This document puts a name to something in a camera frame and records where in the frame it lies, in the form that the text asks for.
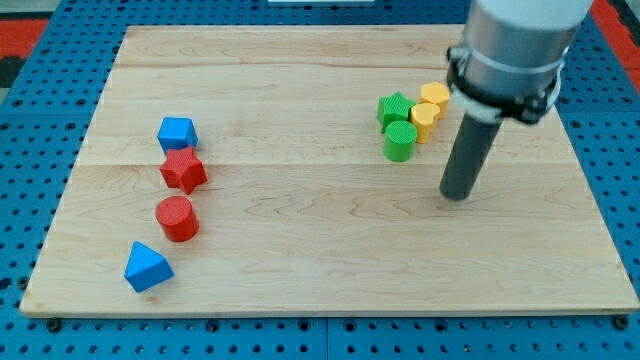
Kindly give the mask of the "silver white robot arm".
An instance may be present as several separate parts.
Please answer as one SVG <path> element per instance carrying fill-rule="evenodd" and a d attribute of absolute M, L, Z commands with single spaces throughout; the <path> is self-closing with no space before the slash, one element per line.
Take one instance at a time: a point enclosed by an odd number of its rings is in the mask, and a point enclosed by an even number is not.
<path fill-rule="evenodd" d="M 465 115 L 538 123 L 561 89 L 565 56 L 592 0 L 473 0 L 447 83 Z"/>

